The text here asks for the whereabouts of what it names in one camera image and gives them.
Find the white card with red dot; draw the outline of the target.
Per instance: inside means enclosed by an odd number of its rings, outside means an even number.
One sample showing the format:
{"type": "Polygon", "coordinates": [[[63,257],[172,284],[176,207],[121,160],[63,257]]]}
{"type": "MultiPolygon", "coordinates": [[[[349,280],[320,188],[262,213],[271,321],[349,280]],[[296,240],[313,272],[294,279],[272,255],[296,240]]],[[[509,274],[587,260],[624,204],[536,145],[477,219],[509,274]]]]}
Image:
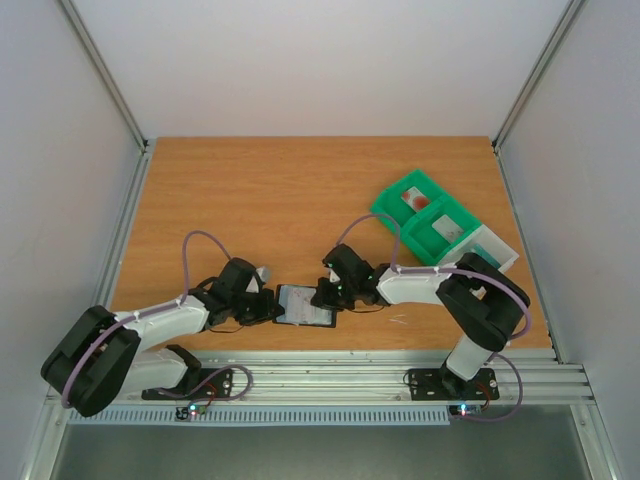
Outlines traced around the white card with red dot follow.
{"type": "Polygon", "coordinates": [[[401,195],[401,199],[414,212],[420,212],[431,203],[431,200],[415,186],[412,186],[405,190],[401,195]]]}

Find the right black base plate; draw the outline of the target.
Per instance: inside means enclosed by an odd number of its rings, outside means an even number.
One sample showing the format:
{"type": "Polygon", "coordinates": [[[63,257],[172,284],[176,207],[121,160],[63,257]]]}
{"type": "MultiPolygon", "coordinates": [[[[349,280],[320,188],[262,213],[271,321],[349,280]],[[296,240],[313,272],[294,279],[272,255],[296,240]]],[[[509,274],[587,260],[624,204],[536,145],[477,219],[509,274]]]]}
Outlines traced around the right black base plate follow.
{"type": "Polygon", "coordinates": [[[493,401],[500,398],[496,375],[491,368],[481,368],[469,381],[443,373],[439,368],[413,368],[404,373],[403,383],[413,401],[493,401]]]}

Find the aluminium frame post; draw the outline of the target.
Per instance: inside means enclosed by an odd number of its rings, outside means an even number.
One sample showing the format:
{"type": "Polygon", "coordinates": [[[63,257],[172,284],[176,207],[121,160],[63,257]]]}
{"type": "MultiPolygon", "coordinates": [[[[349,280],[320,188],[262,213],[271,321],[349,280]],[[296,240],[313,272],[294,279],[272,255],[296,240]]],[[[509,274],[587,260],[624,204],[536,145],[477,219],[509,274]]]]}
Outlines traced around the aluminium frame post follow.
{"type": "Polygon", "coordinates": [[[517,121],[524,113],[527,104],[530,102],[537,88],[541,84],[547,70],[550,68],[552,62],[569,35],[569,32],[573,28],[586,5],[586,0],[570,0],[563,8],[549,37],[536,57],[524,84],[516,95],[511,108],[492,140],[491,145],[496,156],[499,155],[502,146],[514,129],[517,121]]]}
{"type": "Polygon", "coordinates": [[[141,153],[145,153],[149,141],[135,119],[78,7],[72,0],[57,0],[56,4],[61,9],[81,48],[96,71],[99,80],[113,101],[134,143],[141,153]]]}

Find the green plastic compartment tray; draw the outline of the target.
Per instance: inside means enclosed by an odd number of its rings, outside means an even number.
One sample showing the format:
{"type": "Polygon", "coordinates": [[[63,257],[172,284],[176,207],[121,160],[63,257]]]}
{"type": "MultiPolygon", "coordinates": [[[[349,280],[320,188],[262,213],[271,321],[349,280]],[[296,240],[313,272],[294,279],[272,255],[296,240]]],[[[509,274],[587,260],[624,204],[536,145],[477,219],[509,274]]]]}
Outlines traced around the green plastic compartment tray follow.
{"type": "Polygon", "coordinates": [[[383,225],[393,230],[400,227],[400,239],[404,245],[425,265],[433,266],[452,246],[433,228],[433,222],[448,215],[464,229],[465,235],[481,225],[481,221],[460,202],[446,192],[423,171],[416,169],[385,188],[376,198],[370,211],[382,214],[383,225]],[[415,186],[431,203],[420,212],[414,212],[402,199],[402,193],[415,186]]]}

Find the right aluminium frame post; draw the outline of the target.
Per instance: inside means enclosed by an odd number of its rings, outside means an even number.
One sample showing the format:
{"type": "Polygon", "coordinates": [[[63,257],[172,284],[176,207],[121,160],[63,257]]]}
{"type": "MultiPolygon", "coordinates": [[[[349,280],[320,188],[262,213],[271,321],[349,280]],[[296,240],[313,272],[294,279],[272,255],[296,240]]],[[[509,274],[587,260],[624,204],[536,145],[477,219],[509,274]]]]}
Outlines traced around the right aluminium frame post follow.
{"type": "Polygon", "coordinates": [[[502,146],[514,129],[517,121],[524,113],[527,104],[530,102],[537,88],[541,84],[547,70],[550,68],[552,62],[569,35],[569,32],[573,28],[586,5],[586,0],[570,0],[563,8],[549,37],[536,57],[524,84],[516,95],[511,108],[492,140],[491,145],[496,156],[499,155],[502,146]]]}

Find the white plastic bin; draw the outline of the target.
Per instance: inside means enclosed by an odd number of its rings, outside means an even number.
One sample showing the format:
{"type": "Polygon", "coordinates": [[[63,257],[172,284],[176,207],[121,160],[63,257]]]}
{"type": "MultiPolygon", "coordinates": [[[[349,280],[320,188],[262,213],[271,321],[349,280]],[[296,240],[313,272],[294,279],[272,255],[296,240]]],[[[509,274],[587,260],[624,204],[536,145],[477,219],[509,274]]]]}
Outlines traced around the white plastic bin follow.
{"type": "Polygon", "coordinates": [[[519,259],[519,254],[513,248],[486,225],[482,224],[473,231],[467,232],[458,238],[437,262],[437,265],[441,266],[455,263],[459,261],[465,253],[474,253],[472,247],[475,244],[481,244],[501,263],[501,266],[496,268],[501,273],[507,272],[519,259]]]}

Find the teal card in bin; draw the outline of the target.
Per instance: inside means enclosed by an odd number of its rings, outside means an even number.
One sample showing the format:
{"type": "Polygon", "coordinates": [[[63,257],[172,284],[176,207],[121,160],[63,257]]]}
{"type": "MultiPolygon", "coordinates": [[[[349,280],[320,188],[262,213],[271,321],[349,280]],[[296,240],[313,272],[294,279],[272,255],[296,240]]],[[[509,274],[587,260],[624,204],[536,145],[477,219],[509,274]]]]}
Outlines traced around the teal card in bin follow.
{"type": "Polygon", "coordinates": [[[475,244],[472,247],[472,251],[483,258],[487,263],[492,265],[494,268],[499,268],[501,263],[490,253],[488,252],[481,244],[475,244]]]}

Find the white card red print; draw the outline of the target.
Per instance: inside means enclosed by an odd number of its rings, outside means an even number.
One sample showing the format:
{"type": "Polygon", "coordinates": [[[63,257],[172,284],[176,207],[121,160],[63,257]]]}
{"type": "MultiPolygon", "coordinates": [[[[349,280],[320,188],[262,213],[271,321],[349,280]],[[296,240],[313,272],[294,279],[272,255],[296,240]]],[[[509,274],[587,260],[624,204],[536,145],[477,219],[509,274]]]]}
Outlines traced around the white card red print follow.
{"type": "Polygon", "coordinates": [[[278,296],[278,303],[285,309],[285,313],[276,321],[283,324],[310,325],[315,321],[315,307],[310,300],[315,289],[306,286],[282,285],[278,296]]]}

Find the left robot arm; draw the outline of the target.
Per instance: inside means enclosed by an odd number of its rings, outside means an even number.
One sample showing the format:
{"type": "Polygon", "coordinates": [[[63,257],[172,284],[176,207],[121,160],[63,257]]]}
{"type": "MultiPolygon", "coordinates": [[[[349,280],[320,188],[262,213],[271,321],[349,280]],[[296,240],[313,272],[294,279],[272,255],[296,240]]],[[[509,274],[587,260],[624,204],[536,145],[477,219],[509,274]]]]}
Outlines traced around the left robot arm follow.
{"type": "Polygon", "coordinates": [[[174,300],[132,312],[95,305],[82,313],[44,361],[40,375],[64,407],[94,416],[120,395],[193,399],[214,390],[223,370],[207,370],[177,337],[211,330],[228,319],[241,327],[284,313],[268,271],[230,259],[221,273],[188,288],[174,300]]]}

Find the black leather card holder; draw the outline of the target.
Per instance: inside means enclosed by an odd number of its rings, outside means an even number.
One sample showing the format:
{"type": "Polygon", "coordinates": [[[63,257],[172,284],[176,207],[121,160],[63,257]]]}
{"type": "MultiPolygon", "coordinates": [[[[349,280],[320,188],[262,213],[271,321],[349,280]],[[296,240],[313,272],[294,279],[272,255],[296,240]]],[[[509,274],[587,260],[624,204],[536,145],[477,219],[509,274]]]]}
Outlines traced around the black leather card holder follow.
{"type": "Polygon", "coordinates": [[[337,313],[311,304],[316,288],[281,284],[276,289],[276,301],[280,307],[273,319],[275,324],[317,328],[335,328],[337,313]]]}

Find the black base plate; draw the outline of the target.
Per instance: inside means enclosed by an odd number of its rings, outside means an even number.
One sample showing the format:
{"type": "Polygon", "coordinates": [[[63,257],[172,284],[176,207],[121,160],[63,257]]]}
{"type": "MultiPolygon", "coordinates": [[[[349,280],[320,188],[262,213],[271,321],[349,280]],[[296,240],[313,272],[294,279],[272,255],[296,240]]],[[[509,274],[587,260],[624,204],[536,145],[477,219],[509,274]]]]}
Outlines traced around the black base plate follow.
{"type": "Polygon", "coordinates": [[[413,368],[404,373],[403,383],[413,401],[493,401],[500,398],[496,375],[491,368],[481,368],[469,381],[443,373],[439,368],[413,368]]]}
{"type": "Polygon", "coordinates": [[[233,370],[230,368],[188,370],[179,383],[172,388],[161,387],[144,390],[141,398],[146,401],[197,400],[214,395],[216,398],[230,397],[233,386],[233,370]]]}

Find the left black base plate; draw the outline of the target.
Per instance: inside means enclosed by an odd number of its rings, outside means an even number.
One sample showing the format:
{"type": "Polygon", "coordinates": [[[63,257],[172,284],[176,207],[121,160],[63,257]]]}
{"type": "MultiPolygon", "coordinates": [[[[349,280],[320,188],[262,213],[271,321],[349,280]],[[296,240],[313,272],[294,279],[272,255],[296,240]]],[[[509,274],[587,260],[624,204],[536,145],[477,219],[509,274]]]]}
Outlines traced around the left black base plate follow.
{"type": "Polygon", "coordinates": [[[144,390],[141,398],[146,401],[197,400],[214,395],[216,398],[230,397],[233,386],[233,370],[230,368],[188,370],[179,383],[172,388],[161,387],[144,390]]]}

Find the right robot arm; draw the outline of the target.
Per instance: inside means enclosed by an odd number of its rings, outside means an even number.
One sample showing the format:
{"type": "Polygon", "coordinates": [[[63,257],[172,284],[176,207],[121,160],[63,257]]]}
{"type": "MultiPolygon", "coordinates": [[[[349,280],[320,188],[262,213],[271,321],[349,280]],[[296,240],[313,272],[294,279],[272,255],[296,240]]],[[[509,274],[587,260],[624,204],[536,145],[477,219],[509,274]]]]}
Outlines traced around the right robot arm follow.
{"type": "Polygon", "coordinates": [[[462,337],[435,375],[446,399],[461,399],[473,389],[484,364],[531,327],[528,295],[499,269],[474,252],[443,266],[372,267],[340,244],[323,263],[329,274],[318,280],[315,307],[352,310],[361,302],[383,308],[401,304],[444,307],[462,337]]]}

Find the white card in tray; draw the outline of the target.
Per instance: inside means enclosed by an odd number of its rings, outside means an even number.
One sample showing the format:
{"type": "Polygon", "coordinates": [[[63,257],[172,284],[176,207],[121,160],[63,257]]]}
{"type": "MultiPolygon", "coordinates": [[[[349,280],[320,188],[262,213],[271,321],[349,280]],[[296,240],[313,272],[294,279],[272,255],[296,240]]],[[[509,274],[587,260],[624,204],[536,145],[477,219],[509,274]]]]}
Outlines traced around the white card in tray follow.
{"type": "Polygon", "coordinates": [[[464,233],[464,229],[448,215],[442,215],[437,218],[433,222],[432,228],[450,244],[454,243],[464,233]]]}

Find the left aluminium frame post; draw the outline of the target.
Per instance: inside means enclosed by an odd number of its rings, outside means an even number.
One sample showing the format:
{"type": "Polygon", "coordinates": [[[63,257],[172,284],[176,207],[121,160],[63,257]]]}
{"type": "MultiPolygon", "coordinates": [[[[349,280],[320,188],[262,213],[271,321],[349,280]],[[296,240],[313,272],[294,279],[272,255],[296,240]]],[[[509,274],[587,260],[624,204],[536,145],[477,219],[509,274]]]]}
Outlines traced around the left aluminium frame post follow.
{"type": "Polygon", "coordinates": [[[145,153],[149,141],[135,119],[78,7],[72,0],[57,0],[56,4],[61,9],[81,48],[96,71],[99,80],[113,101],[134,143],[141,153],[145,153]]]}

